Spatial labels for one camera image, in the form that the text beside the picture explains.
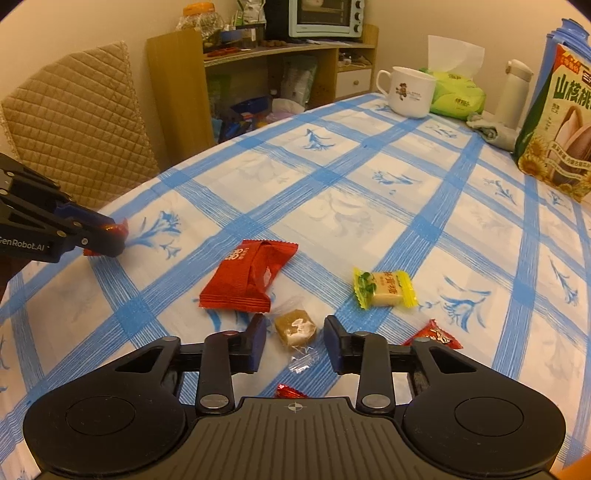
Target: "plastic jar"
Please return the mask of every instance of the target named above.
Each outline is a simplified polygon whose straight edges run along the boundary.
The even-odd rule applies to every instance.
[[[203,49],[208,50],[220,44],[220,32],[224,28],[222,16],[216,12],[211,2],[199,2],[183,8],[183,16],[177,24],[177,30],[199,28],[203,40]]]

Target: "red candy wrapper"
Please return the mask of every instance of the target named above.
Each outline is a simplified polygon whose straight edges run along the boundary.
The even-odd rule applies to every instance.
[[[448,346],[449,348],[453,348],[454,350],[463,348],[462,344],[458,342],[452,335],[447,333],[445,330],[441,330],[433,319],[429,320],[429,323],[425,328],[410,337],[406,342],[403,343],[403,345],[410,345],[415,338],[420,337],[427,337],[431,340],[436,340],[439,343]]]
[[[127,240],[127,236],[129,235],[129,225],[127,224],[127,218],[123,219],[121,223],[112,223],[110,225],[103,225],[101,227],[103,230],[107,230],[108,232],[113,232],[115,235],[120,235],[123,237],[124,240]],[[85,257],[99,257],[100,254],[93,252],[89,248],[85,248],[82,252],[82,255]]]
[[[275,390],[275,398],[308,398],[308,395],[280,383]]]
[[[243,240],[217,268],[199,296],[206,309],[268,312],[265,290],[297,252],[297,244],[274,240]]]

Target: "white mug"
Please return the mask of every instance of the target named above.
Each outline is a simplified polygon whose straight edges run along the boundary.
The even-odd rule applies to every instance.
[[[380,75],[390,78],[390,91],[379,85]],[[392,73],[380,70],[375,78],[376,87],[388,99],[388,105],[400,115],[410,118],[423,118],[429,113],[435,93],[435,77],[428,73],[406,67],[393,67]]]

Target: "tissue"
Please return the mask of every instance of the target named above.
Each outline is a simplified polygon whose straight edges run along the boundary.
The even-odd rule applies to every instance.
[[[428,65],[432,72],[448,72],[472,80],[484,61],[484,48],[455,38],[428,36]]]

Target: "food bag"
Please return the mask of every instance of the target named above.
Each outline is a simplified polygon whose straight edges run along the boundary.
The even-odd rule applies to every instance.
[[[580,202],[591,192],[591,62],[556,47],[551,74],[525,119],[519,169]]]
[[[266,290],[297,247],[297,244],[275,240],[243,240],[219,264],[199,295],[199,306],[268,312],[271,299]]]
[[[486,102],[484,90],[473,80],[450,72],[423,70],[437,79],[431,112],[466,120],[471,113],[482,113]]]

